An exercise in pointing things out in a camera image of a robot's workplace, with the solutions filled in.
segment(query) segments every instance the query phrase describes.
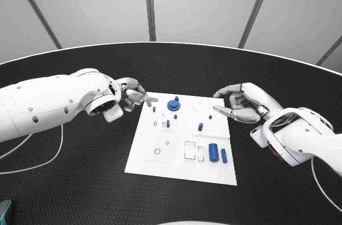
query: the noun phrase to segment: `black table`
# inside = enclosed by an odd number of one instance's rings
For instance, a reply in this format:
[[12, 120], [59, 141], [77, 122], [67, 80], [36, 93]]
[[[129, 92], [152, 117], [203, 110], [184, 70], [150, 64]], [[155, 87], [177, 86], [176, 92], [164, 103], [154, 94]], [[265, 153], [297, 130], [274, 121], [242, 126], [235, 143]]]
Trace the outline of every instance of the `black table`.
[[[230, 84], [252, 82], [284, 108], [313, 109], [342, 131], [342, 77], [308, 64], [230, 48], [165, 43], [72, 48], [0, 65], [0, 88], [82, 68], [96, 68], [113, 79], [135, 78], [147, 91], [206, 97]], [[342, 214], [313, 181], [310, 163], [291, 167], [258, 147], [248, 136], [256, 125], [229, 119], [238, 186], [124, 173], [139, 110], [135, 107], [112, 123], [80, 112], [63, 125], [56, 159], [0, 176], [0, 200], [14, 201], [12, 224], [342, 224]], [[56, 127], [33, 135], [0, 160], [0, 170], [46, 162], [57, 151], [59, 133]], [[21, 140], [2, 142], [0, 153]], [[317, 158], [314, 167], [321, 187], [342, 206], [342, 178]]]

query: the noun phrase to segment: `blue cylinder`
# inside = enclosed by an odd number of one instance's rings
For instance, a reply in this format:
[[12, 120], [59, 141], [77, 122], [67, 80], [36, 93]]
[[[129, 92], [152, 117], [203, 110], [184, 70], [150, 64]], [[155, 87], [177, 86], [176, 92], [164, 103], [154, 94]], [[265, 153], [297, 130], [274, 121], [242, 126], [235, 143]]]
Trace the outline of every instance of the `blue cylinder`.
[[167, 109], [168, 109], [170, 111], [177, 111], [178, 108], [180, 108], [180, 103], [178, 103], [178, 101], [170, 100], [170, 101], [167, 102]]
[[209, 161], [210, 162], [219, 161], [219, 151], [217, 151], [217, 145], [214, 143], [209, 144]]
[[226, 150], [223, 148], [220, 149], [220, 154], [222, 154], [222, 162], [226, 163]]
[[197, 126], [197, 131], [202, 131], [202, 129], [203, 129], [203, 124], [200, 123]]

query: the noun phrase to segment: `gray frame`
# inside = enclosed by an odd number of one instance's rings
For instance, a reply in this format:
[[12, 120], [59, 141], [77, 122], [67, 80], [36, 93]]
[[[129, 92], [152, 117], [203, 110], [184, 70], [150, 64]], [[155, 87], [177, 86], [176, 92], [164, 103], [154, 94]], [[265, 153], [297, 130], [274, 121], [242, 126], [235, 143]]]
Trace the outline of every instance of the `gray frame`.
[[[50, 29], [50, 26], [47, 24], [44, 16], [43, 16], [43, 14], [38, 10], [36, 2], [34, 2], [34, 0], [27, 0], [27, 1], [30, 3], [31, 9], [34, 10], [34, 13], [36, 13], [37, 18], [41, 22], [41, 25], [46, 29], [46, 32], [47, 32], [47, 34], [51, 38], [51, 41], [56, 45], [56, 48], [62, 49], [60, 43], [59, 43], [57, 38], [53, 34], [53, 31]], [[246, 42], [246, 39], [248, 39], [248, 35], [249, 35], [251, 29], [252, 29], [253, 21], [256, 19], [258, 11], [259, 11], [259, 8], [261, 8], [261, 5], [262, 5], [262, 1], [264, 0], [255, 0], [253, 7], [252, 7], [252, 10], [251, 10], [251, 15], [249, 15], [246, 25], [245, 25], [245, 29], [243, 29], [243, 33], [242, 33], [242, 36], [240, 36], [240, 41], [239, 41], [239, 44], [238, 44], [238, 48], [243, 48], [243, 45], [245, 45], [245, 42]], [[155, 21], [154, 21], [154, 0], [145, 0], [145, 8], [147, 8], [147, 23], [148, 23], [150, 41], [154, 42], [154, 41], [157, 41], [157, 38], [155, 38]], [[330, 56], [331, 52], [334, 51], [334, 49], [337, 48], [340, 43], [342, 43], [342, 36], [339, 37], [337, 41], [333, 43], [333, 45], [328, 48], [326, 54], [321, 56], [318, 62], [316, 63], [317, 66], [320, 66], [320, 64], [324, 62], [324, 60]]]

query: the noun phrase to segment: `white wall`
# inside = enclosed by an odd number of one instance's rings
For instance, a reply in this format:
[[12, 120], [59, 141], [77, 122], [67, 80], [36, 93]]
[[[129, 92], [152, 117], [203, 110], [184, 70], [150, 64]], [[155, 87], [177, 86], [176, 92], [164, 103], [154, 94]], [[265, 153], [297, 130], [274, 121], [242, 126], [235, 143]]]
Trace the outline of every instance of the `white wall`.
[[[256, 0], [154, 0], [155, 40], [238, 47]], [[147, 0], [34, 0], [62, 48], [148, 41]], [[342, 0], [262, 0], [245, 49], [316, 64]], [[56, 49], [27, 0], [0, 0], [0, 62]], [[342, 47], [321, 66], [342, 72]]]

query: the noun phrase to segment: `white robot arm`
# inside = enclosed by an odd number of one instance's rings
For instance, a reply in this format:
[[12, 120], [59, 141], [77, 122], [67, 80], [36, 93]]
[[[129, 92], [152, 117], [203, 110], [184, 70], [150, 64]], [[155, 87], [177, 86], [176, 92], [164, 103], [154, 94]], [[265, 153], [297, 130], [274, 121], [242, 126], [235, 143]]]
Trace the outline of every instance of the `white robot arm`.
[[113, 80], [96, 69], [30, 79], [1, 88], [0, 142], [64, 124], [82, 110], [88, 115], [103, 113], [106, 121], [113, 121], [122, 116], [121, 99], [128, 104], [125, 111], [142, 101], [148, 106], [157, 101], [137, 80]]
[[[342, 134], [333, 133], [327, 120], [305, 108], [282, 109], [252, 83], [222, 88], [213, 97], [223, 94], [229, 94], [230, 109], [213, 106], [214, 111], [246, 124], [265, 119], [264, 125], [249, 133], [258, 145], [268, 146], [272, 154], [291, 166], [317, 156], [342, 176]], [[256, 109], [245, 107], [248, 103]]]

